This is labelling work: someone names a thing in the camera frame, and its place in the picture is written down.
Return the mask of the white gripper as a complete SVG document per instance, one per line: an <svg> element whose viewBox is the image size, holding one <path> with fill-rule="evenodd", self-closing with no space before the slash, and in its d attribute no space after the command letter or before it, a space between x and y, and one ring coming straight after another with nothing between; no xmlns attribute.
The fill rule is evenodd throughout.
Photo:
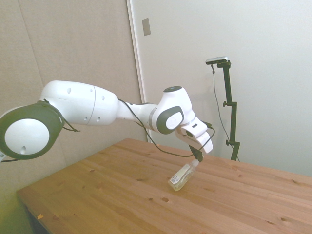
<svg viewBox="0 0 312 234"><path fill-rule="evenodd" d="M203 154L208 154L213 149L210 135L207 132L204 132L198 137L188 136L177 132L176 136L178 139L189 145L193 156L197 158L199 162L203 161Z"/></svg>

